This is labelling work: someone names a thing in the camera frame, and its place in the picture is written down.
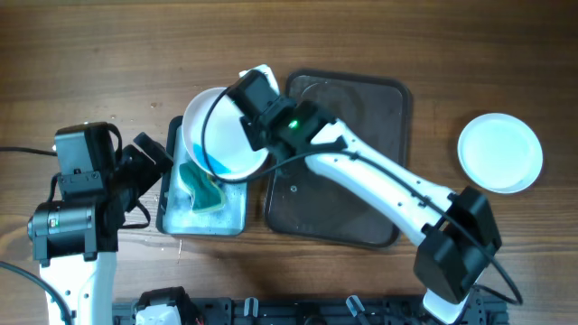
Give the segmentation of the white plate top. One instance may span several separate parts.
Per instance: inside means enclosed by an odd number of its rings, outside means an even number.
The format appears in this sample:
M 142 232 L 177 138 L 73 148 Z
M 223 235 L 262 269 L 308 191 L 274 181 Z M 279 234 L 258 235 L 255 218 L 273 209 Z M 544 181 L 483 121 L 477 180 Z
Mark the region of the white plate top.
M 245 178 L 264 164 L 268 151 L 251 149 L 239 121 L 241 112 L 228 97 L 217 99 L 222 91 L 209 88 L 187 106 L 182 119 L 184 145 L 205 172 L 211 166 L 221 178 Z

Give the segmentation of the white plate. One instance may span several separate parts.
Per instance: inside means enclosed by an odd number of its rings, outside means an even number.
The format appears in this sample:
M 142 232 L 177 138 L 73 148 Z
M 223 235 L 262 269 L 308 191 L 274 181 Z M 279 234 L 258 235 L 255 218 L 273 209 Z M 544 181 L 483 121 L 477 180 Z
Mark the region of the white plate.
M 241 112 L 228 97 L 217 99 L 222 91 L 209 88 L 187 106 L 182 119 L 184 145 L 205 172 L 211 166 L 221 178 L 245 178 L 264 164 L 268 151 L 251 149 L 239 121 Z
M 473 182 L 499 194 L 528 189 L 544 164 L 536 133 L 522 120 L 503 113 L 472 119 L 458 138 L 457 155 Z

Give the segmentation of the green yellow sponge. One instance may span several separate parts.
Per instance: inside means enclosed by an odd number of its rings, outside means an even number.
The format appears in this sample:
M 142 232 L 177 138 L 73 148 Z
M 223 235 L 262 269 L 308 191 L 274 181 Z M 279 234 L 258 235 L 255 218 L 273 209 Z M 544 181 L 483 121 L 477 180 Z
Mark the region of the green yellow sponge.
M 209 213 L 225 206 L 226 196 L 216 182 L 196 163 L 179 166 L 180 186 L 191 197 L 191 210 L 196 214 Z

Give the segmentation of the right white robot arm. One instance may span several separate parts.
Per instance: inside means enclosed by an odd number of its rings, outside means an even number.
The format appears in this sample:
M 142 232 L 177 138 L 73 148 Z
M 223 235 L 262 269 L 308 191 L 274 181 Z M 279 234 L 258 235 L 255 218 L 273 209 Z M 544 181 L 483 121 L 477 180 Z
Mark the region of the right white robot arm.
M 453 324 L 502 245 L 487 198 L 429 182 L 361 141 L 344 122 L 311 101 L 288 98 L 236 106 L 250 143 L 290 158 L 330 179 L 388 218 L 417 247 L 414 273 L 426 287 L 423 306 Z

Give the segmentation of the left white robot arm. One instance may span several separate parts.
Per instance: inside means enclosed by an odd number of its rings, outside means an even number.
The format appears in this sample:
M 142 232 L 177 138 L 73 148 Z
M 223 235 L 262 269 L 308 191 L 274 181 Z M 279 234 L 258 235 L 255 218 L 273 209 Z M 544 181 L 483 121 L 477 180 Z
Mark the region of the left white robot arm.
M 103 129 L 55 135 L 61 199 L 38 206 L 28 224 L 33 258 L 55 292 L 51 324 L 110 324 L 118 232 L 126 213 L 172 168 L 172 157 L 148 135 L 121 151 Z

